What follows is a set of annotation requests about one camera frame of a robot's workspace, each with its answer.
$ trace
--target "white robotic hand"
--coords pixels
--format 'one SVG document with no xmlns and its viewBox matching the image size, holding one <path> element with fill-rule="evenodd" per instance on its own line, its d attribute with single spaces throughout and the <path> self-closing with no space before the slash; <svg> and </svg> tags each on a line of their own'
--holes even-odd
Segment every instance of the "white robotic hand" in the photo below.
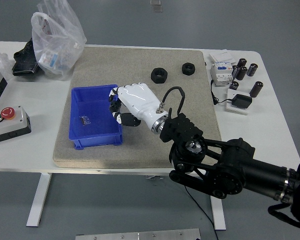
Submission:
<svg viewBox="0 0 300 240">
<path fill-rule="evenodd" d="M 109 101 L 113 117 L 125 126 L 138 126 L 144 120 L 153 133 L 159 134 L 168 117 L 168 113 L 163 110 L 164 103 L 142 82 L 113 88 Z M 120 113 L 121 103 L 130 113 Z"/>
</svg>

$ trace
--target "emergency stop button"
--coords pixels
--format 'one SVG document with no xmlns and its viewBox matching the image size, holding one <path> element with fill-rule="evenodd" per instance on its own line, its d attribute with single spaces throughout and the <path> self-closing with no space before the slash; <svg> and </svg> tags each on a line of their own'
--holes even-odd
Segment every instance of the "emergency stop button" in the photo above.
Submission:
<svg viewBox="0 0 300 240">
<path fill-rule="evenodd" d="M 13 119 L 15 116 L 15 110 L 12 107 L 6 107 L 1 111 L 1 117 L 7 120 Z"/>
</svg>

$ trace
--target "white electrical device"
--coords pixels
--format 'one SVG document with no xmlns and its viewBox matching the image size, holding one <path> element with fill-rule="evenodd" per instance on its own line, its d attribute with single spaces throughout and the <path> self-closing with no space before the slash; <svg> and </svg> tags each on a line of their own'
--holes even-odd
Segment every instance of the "white electrical device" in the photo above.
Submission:
<svg viewBox="0 0 300 240">
<path fill-rule="evenodd" d="M 31 133 L 30 119 L 21 106 L 0 111 L 0 142 Z"/>
<path fill-rule="evenodd" d="M 215 62 L 212 64 L 210 73 L 216 87 L 222 87 L 233 81 L 232 65 L 230 62 Z"/>
</svg>

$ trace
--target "capacitor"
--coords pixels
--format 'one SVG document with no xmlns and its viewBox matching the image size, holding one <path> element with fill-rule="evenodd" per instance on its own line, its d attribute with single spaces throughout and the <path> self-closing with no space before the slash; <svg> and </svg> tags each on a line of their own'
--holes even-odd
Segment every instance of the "capacitor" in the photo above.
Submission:
<svg viewBox="0 0 300 240">
<path fill-rule="evenodd" d="M 255 98 L 260 93 L 264 84 L 260 81 L 256 81 L 253 88 L 250 91 L 250 97 Z"/>
<path fill-rule="evenodd" d="M 246 63 L 247 63 L 247 60 L 245 58 L 240 58 L 237 66 L 240 68 L 241 66 L 245 66 Z"/>
<path fill-rule="evenodd" d="M 232 78 L 235 79 L 239 72 L 239 67 L 237 65 L 232 66 Z"/>
<path fill-rule="evenodd" d="M 255 75 L 255 72 L 257 71 L 257 68 L 258 68 L 258 65 L 255 64 L 255 63 L 251 63 L 248 71 L 246 72 L 246 74 L 249 76 L 249 77 L 252 77 L 253 75 Z"/>
<path fill-rule="evenodd" d="M 247 73 L 248 69 L 245 67 L 245 66 L 241 66 L 239 71 L 238 71 L 238 74 L 236 75 L 236 79 L 238 80 L 242 80 L 244 79 L 246 73 Z"/>
<path fill-rule="evenodd" d="M 239 87 L 239 83 L 237 81 L 232 81 L 230 83 L 229 89 L 237 90 Z"/>
</svg>

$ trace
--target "large hex nut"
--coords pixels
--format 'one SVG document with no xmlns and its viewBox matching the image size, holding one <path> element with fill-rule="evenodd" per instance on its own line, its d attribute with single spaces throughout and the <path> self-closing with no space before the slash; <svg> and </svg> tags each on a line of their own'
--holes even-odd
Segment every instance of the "large hex nut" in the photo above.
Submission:
<svg viewBox="0 0 300 240">
<path fill-rule="evenodd" d="M 185 75 L 192 75 L 196 71 L 195 65 L 193 65 L 190 62 L 186 62 L 185 64 L 182 65 L 182 73 Z"/>
<path fill-rule="evenodd" d="M 157 67 L 153 69 L 151 73 L 151 79 L 155 84 L 164 84 L 167 80 L 167 77 L 168 72 L 162 67 Z"/>
</svg>

